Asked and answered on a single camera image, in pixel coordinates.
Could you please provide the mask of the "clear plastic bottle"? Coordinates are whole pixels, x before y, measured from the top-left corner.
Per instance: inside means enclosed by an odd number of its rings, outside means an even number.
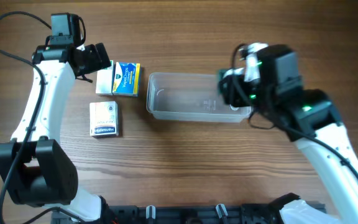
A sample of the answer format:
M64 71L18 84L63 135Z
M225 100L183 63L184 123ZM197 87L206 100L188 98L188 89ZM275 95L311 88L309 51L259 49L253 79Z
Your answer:
M232 105L229 105L230 106L230 108L233 110L233 111L238 111L240 108L238 108L238 107L235 107L235 106L232 106Z

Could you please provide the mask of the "green Zam-Buk ointment box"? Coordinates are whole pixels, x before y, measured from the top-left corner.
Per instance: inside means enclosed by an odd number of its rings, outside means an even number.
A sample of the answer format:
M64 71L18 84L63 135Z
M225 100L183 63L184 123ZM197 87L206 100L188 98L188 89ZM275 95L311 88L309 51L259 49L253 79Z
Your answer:
M218 81L220 82L222 79L224 79L224 76L228 69L220 69L218 70Z

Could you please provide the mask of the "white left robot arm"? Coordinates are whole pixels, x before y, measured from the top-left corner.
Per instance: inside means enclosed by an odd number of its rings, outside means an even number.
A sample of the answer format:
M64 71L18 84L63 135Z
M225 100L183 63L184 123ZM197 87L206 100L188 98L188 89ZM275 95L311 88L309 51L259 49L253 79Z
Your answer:
M75 165L60 146L60 129L76 80L110 66L103 44L86 45L86 29L76 14L52 14L51 34L27 61L34 71L21 121L0 143L0 223L6 197L17 205L52 212L53 223L116 223L105 199L78 185Z

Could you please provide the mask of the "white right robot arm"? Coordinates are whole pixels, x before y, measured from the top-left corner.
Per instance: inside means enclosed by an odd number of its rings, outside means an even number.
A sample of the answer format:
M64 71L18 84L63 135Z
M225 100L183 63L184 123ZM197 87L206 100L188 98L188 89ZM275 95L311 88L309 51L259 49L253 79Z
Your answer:
M298 56L289 46L240 44L218 74L225 104L250 108L309 160L339 216L323 213L295 194L270 203L272 223L358 223L358 158L341 115L322 90L304 88Z

